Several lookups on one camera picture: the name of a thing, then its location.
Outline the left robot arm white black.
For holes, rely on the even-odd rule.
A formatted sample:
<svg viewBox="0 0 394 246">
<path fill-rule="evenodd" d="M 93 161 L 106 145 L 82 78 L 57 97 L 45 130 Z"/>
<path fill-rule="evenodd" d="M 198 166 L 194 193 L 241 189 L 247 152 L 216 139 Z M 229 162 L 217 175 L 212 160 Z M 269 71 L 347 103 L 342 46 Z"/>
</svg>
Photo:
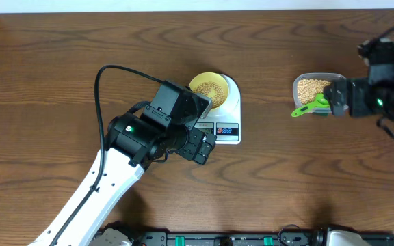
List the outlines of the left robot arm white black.
<svg viewBox="0 0 394 246">
<path fill-rule="evenodd" d="M 207 96 L 164 81 L 152 102 L 114 118 L 89 173 L 33 245 L 88 245 L 150 164 L 169 154 L 204 165 L 216 137 L 195 124 L 211 107 Z M 136 116 L 139 109 L 143 112 Z"/>
</svg>

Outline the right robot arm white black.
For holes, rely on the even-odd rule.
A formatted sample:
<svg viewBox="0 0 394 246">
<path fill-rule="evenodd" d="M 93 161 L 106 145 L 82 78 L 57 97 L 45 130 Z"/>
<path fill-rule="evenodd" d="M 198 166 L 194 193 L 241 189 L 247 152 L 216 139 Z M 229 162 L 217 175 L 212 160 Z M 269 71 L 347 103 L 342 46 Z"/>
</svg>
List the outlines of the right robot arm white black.
<svg viewBox="0 0 394 246">
<path fill-rule="evenodd" d="M 360 44 L 358 54 L 368 75 L 334 80 L 325 87 L 324 98 L 335 116 L 346 109 L 353 118 L 380 116 L 376 126 L 394 139 L 394 42 L 382 34 Z"/>
</svg>

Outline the yellow plastic bowl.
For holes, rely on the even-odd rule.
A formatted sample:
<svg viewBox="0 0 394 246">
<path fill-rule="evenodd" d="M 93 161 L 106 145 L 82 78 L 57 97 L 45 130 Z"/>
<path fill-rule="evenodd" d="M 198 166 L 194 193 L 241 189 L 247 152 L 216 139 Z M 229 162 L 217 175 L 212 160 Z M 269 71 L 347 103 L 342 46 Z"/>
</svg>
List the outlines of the yellow plastic bowl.
<svg viewBox="0 0 394 246">
<path fill-rule="evenodd" d="M 189 88 L 195 93 L 210 98 L 213 103 L 213 109 L 222 106 L 229 94 L 226 79 L 214 72 L 204 72 L 195 76 L 189 83 Z"/>
</svg>

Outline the green plastic measuring scoop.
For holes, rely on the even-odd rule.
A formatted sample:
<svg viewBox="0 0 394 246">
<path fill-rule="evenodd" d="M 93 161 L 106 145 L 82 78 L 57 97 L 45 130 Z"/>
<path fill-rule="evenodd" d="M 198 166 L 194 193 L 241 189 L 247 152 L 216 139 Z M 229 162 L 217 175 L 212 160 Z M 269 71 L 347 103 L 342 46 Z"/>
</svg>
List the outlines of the green plastic measuring scoop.
<svg viewBox="0 0 394 246">
<path fill-rule="evenodd" d="M 304 106 L 301 106 L 301 107 L 295 109 L 291 113 L 291 116 L 293 118 L 296 118 L 301 115 L 304 115 L 305 113 L 309 113 L 316 108 L 329 108 L 329 107 L 330 107 L 330 103 L 325 99 L 324 95 L 322 93 L 318 93 L 315 96 L 315 99 L 313 102 L 310 102 Z"/>
</svg>

